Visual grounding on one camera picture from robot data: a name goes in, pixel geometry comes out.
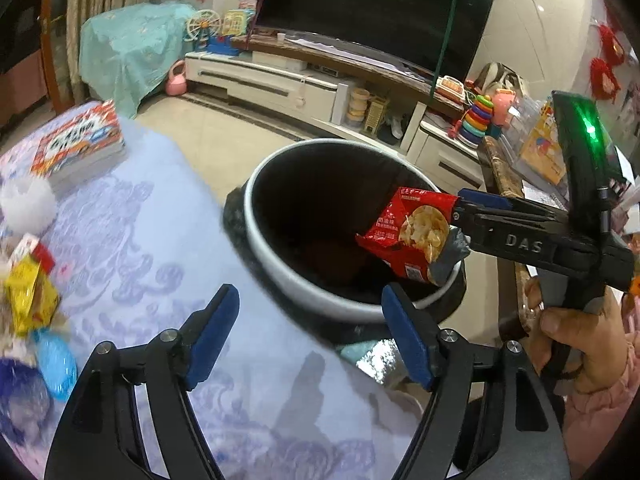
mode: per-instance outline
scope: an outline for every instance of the black tv screen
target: black tv screen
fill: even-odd
[[[313,32],[434,71],[451,0],[264,0],[257,25]],[[441,75],[464,80],[493,0],[458,0]]]

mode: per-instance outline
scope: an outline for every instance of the green cord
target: green cord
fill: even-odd
[[[451,6],[449,7],[449,20],[447,21],[447,28],[444,31],[444,39],[442,40],[442,46],[440,47],[440,56],[438,57],[438,63],[436,64],[436,70],[433,74],[433,81],[431,82],[431,92],[429,92],[429,101],[427,106],[431,104],[433,94],[436,91],[436,83],[440,77],[440,69],[442,68],[442,60],[444,59],[444,53],[449,44],[449,37],[451,36],[451,29],[453,27],[453,15],[456,13],[456,3],[458,0],[451,0]]]

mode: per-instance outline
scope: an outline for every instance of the pink sleeve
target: pink sleeve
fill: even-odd
[[[640,385],[640,333],[629,334],[626,369],[608,390],[571,394],[564,415],[564,444],[573,478],[596,460],[617,430]]]

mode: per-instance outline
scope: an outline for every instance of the yellow snack bag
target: yellow snack bag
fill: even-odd
[[[50,325],[60,295],[39,263],[25,256],[9,273],[4,288],[17,335]]]

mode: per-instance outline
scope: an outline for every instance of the wooden countertop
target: wooden countertop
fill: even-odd
[[[334,56],[328,52],[301,46],[291,41],[278,41],[273,36],[254,35],[248,45],[246,44],[246,36],[238,36],[232,39],[232,45],[243,50],[257,50],[258,52],[322,65],[359,79],[385,85],[419,102],[427,102],[431,92],[431,85],[419,79],[356,59]],[[454,120],[461,118],[464,113],[461,105],[439,94],[434,95],[430,108]]]
[[[484,184],[489,193],[508,198],[524,198],[522,179],[511,169],[500,143],[484,136],[478,147]],[[521,339],[529,331],[534,314],[527,307],[524,285],[530,278],[527,267],[502,258],[498,265],[498,316],[503,341]]]

